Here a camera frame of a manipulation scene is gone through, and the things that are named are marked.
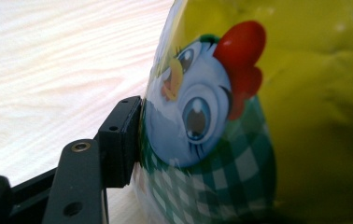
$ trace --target gingham cloth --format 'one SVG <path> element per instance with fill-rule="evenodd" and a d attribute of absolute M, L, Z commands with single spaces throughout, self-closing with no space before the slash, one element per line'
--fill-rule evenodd
<path fill-rule="evenodd" d="M 171 223 L 240 223 L 261 218 L 272 207 L 275 158 L 256 96 L 246 101 L 240 119 L 228 121 L 214 150 L 189 168 L 163 162 L 153 153 L 145 126 L 141 132 L 149 189 Z"/>

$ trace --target cartoon chicken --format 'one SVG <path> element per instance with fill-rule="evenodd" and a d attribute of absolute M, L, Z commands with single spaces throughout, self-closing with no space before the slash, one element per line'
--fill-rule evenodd
<path fill-rule="evenodd" d="M 271 207 L 275 161 L 256 97 L 264 44 L 259 23 L 241 22 L 200 36 L 150 81 L 134 179 L 160 223 L 241 221 Z"/>

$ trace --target wooden table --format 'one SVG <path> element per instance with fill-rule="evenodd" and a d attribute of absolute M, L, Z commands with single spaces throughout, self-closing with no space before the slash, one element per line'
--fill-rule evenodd
<path fill-rule="evenodd" d="M 93 138 L 143 95 L 172 0 L 0 0 L 0 175 L 15 186 Z M 111 223 L 142 223 L 132 187 L 109 191 Z"/>

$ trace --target plastic packaging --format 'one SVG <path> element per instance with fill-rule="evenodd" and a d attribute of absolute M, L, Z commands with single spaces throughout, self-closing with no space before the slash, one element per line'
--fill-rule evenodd
<path fill-rule="evenodd" d="M 353 1 L 175 1 L 141 120 L 154 223 L 353 223 Z"/>

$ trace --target black metal bracket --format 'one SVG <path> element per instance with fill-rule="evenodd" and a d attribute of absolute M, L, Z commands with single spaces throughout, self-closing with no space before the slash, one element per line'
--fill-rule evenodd
<path fill-rule="evenodd" d="M 94 139 L 68 144 L 58 168 L 14 188 L 0 176 L 0 223 L 107 223 L 106 188 L 130 183 L 139 96 L 120 101 Z"/>

